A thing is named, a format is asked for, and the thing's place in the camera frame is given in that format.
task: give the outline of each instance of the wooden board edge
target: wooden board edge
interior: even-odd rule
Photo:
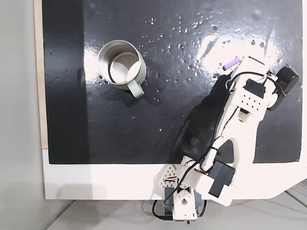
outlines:
[[[34,0],[36,70],[42,149],[48,149],[42,0]]]

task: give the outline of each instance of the white cable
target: white cable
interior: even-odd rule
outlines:
[[[294,200],[296,200],[298,203],[300,203],[301,205],[304,205],[305,207],[307,207],[307,205],[301,201],[300,199],[298,199],[295,195],[293,195],[292,193],[288,192],[288,190],[285,191],[285,193],[287,193],[290,197],[292,197]]]

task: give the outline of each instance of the purple object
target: purple object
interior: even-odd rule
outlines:
[[[223,70],[227,70],[230,67],[234,66],[235,64],[237,64],[240,61],[240,58],[236,57],[235,59],[233,59],[232,61],[228,62],[226,65],[223,66]]]

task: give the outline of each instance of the white wall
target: white wall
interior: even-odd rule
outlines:
[[[44,199],[33,0],[2,0],[0,229],[44,230],[70,203]]]

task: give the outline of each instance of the white table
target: white table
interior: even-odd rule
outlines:
[[[303,12],[307,4],[303,1]],[[159,179],[166,167],[163,164],[123,165],[51,165],[48,161],[46,101],[44,91],[43,39],[41,8],[35,3],[35,32],[37,48],[38,91],[42,133],[43,166],[46,199],[93,199],[93,200],[149,200],[163,199]],[[303,88],[303,99],[306,88]],[[306,106],[303,106],[302,140],[306,140]],[[307,178],[307,152],[302,141],[298,162],[253,164],[247,181],[236,189],[234,199],[268,199],[277,196]]]

